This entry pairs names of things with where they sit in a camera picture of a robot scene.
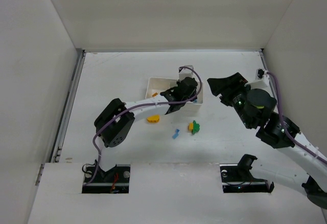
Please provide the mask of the yellow green lego cluster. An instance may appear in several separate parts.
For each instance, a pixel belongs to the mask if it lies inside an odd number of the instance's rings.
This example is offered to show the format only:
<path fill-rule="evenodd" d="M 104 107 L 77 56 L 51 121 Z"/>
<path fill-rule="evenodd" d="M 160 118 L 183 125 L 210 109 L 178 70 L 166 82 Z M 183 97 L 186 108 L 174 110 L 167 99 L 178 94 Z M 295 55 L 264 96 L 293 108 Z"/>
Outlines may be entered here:
<path fill-rule="evenodd" d="M 189 123 L 188 131 L 191 132 L 193 135 L 200 131 L 200 124 L 198 124 L 195 120 Z"/>

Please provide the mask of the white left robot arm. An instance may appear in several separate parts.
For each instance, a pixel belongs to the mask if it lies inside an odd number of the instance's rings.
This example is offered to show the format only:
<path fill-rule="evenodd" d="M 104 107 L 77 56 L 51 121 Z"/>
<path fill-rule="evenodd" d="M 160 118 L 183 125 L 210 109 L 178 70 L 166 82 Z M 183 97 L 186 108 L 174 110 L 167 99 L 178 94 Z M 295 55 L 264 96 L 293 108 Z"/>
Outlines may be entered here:
<path fill-rule="evenodd" d="M 155 97 L 137 102 L 124 103 L 119 98 L 113 99 L 94 122 L 96 134 L 92 143 L 98 151 L 94 173 L 89 184 L 99 171 L 102 150 L 96 139 L 101 138 L 105 147 L 115 147 L 127 137 L 133 123 L 153 115 L 168 115 L 180 110 L 187 102 L 197 98 L 202 84 L 194 78 L 186 77 L 177 81 L 176 86 L 161 92 Z"/>

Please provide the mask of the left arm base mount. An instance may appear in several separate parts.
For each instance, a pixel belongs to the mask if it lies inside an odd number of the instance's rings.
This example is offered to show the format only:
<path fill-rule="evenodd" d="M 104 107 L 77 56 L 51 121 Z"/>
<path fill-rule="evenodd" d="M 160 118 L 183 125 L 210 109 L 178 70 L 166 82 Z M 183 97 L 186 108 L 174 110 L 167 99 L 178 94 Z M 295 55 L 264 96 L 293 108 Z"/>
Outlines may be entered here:
<path fill-rule="evenodd" d="M 100 167 L 93 181 L 86 186 L 95 172 L 95 164 L 87 164 L 82 168 L 84 182 L 82 186 L 83 194 L 127 194 L 129 193 L 130 171 L 129 164 L 116 164 L 108 171 Z"/>

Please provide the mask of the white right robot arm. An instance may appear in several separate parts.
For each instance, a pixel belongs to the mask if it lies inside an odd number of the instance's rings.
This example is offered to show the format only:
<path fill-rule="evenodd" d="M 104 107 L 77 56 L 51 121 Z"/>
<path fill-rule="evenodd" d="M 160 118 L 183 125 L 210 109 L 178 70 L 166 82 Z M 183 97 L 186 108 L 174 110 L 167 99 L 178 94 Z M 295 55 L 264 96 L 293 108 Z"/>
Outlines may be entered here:
<path fill-rule="evenodd" d="M 259 180 L 269 185 L 269 192 L 277 182 L 326 209 L 326 156 L 311 143 L 296 140 L 300 128 L 283 113 L 277 77 L 270 71 L 258 69 L 253 82 L 238 72 L 226 78 L 209 78 L 207 82 L 222 104 L 234 108 L 245 128 L 256 129 L 256 137 L 261 142 L 301 167 L 300 171 L 278 168 L 254 155 L 244 154 L 232 167 L 236 178 L 232 179 L 222 170 L 222 182 L 241 188 L 245 183 Z"/>

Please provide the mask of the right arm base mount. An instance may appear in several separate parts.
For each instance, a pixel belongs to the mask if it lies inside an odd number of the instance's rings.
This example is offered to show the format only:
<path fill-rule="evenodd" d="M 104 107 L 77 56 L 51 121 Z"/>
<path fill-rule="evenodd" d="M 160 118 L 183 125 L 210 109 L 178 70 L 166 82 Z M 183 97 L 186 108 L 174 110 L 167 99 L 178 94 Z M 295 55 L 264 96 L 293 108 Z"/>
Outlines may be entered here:
<path fill-rule="evenodd" d="M 220 164 L 223 193 L 271 193 L 274 183 L 250 173 L 256 156 L 245 154 L 238 163 Z"/>

